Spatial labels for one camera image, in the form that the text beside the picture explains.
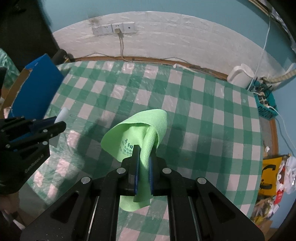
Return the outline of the cardboard box with blue edges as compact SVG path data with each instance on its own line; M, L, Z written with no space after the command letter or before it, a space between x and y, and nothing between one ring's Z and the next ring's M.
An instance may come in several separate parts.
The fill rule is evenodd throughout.
M8 117L42 120L63 82L64 76L47 54L25 66L10 88L1 107L10 108Z

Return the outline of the yellow black bag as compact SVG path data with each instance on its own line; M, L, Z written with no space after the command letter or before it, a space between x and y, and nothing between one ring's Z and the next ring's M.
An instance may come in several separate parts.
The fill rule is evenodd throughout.
M278 171L280 169L281 162L282 157L263 160L261 181L258 192L260 195L276 195L276 181L278 180Z

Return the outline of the light green microfiber cloth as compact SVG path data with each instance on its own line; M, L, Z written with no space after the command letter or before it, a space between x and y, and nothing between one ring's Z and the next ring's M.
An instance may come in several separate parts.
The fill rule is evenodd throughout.
M137 194L120 197L120 208L136 211L150 205L149 156L158 148L168 126L167 112L151 109L134 114L110 129L101 140L101 147L117 161L132 155L133 146L140 146L140 163Z

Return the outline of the green white checkered tablecloth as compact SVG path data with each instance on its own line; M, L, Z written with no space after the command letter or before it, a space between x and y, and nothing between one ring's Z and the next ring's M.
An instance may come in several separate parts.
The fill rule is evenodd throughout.
M47 116L69 110L50 158L28 181L48 205L79 178L119 167L134 145L185 177L204 177L251 216L262 167L259 115L247 90L204 73L123 61L59 66L65 79Z

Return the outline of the white wall socket strip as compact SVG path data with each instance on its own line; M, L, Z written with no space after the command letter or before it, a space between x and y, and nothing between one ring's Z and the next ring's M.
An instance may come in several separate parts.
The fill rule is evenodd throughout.
M94 36L104 36L120 33L136 33L137 30L134 22L124 22L92 27L92 32Z

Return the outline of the teal plastic basket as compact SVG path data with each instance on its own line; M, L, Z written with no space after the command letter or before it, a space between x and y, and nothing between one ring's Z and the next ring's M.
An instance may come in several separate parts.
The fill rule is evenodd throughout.
M278 109L271 86L255 79L248 87L254 94L259 116L268 121L273 120L278 115Z

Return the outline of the black cylindrical clamp knob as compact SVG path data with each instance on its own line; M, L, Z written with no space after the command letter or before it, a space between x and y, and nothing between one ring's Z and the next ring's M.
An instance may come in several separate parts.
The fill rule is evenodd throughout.
M61 64L64 64L64 63L71 63L71 62L75 61L73 55L68 54L63 49L59 49L56 52L56 54L51 58L51 60L55 65L61 65Z

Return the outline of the white electric kettle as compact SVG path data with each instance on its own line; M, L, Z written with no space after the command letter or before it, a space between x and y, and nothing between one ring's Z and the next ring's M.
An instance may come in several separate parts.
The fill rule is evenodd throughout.
M254 78L254 72L246 64L235 66L227 76L227 82L241 87L247 88L252 78Z

